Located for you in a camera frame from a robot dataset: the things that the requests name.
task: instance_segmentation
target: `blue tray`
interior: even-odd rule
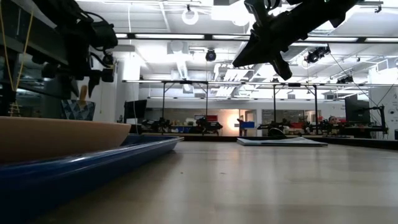
[[[182,140],[130,135],[108,151],[0,166],[0,223],[25,223],[171,151]]]

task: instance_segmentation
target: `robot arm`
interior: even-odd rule
[[[299,39],[307,39],[309,32],[326,21],[338,27],[344,22],[346,12],[361,1],[364,0],[287,0],[290,5],[299,5],[290,12],[273,16],[268,12],[279,5],[280,0],[276,0],[273,7],[271,0],[267,0],[267,8],[263,0],[245,0],[246,9],[254,14],[256,23],[249,41],[235,58],[233,65],[240,67],[270,63],[279,76],[288,80],[292,72],[280,52],[288,51],[289,46]]]
[[[92,12],[85,12],[74,0],[33,0],[37,7],[57,25],[55,30],[64,39],[68,66],[47,64],[45,72],[63,73],[73,76],[76,80],[89,77],[89,96],[98,85],[100,79],[104,82],[113,82],[113,58],[108,49],[117,46],[118,39],[113,31],[113,24],[106,22],[101,16]],[[101,19],[99,22],[90,16]],[[104,53],[104,59],[100,59],[90,46]],[[102,71],[91,69],[91,57],[99,60],[104,66]]]

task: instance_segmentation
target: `red object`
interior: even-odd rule
[[[303,128],[304,122],[291,122],[291,128]]]
[[[218,121],[218,116],[217,115],[207,115],[206,119],[207,119],[207,121]]]

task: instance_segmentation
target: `monitor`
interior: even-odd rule
[[[349,96],[345,98],[346,102],[346,120],[355,123],[370,123],[371,115],[369,110],[361,111],[363,108],[369,108],[369,102],[358,100],[358,96]]]
[[[124,119],[144,118],[147,100],[137,100],[124,103]]]

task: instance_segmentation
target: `mat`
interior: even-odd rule
[[[303,137],[291,138],[291,139],[281,139],[281,140],[262,140],[253,141],[238,138],[238,144],[242,146],[327,146],[327,143],[312,141]]]

